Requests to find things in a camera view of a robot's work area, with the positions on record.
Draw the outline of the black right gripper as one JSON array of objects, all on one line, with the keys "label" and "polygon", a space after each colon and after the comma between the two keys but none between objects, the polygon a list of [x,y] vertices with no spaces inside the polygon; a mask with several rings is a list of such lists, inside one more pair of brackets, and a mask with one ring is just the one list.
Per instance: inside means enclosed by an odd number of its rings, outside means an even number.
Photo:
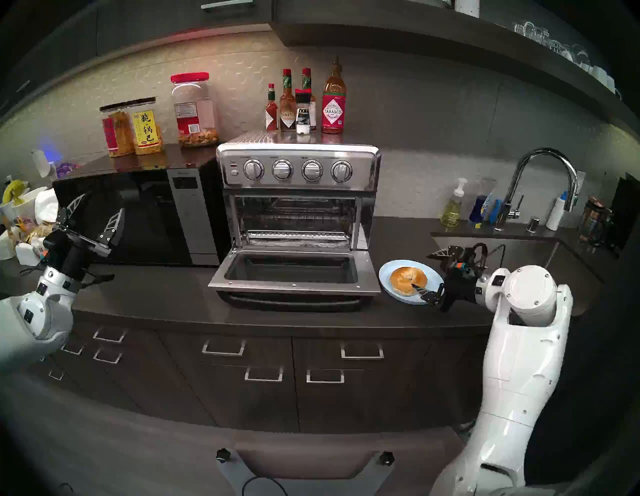
[{"label": "black right gripper", "polygon": [[453,304],[460,300],[476,303],[476,296],[481,294],[478,288],[482,276],[487,270],[487,245],[461,247],[449,245],[427,256],[427,259],[439,261],[445,273],[443,283],[436,291],[412,283],[411,286],[427,305],[447,312]]}]

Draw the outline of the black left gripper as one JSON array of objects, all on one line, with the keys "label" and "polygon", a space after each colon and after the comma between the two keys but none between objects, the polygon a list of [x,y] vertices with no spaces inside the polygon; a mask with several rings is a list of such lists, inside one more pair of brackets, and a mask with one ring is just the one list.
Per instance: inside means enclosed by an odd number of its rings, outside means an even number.
[{"label": "black left gripper", "polygon": [[124,209],[111,216],[97,241],[69,229],[87,208],[87,195],[80,194],[57,213],[57,229],[44,240],[44,280],[70,293],[114,279],[114,274],[95,274],[89,268],[93,255],[108,258],[124,232]]}]

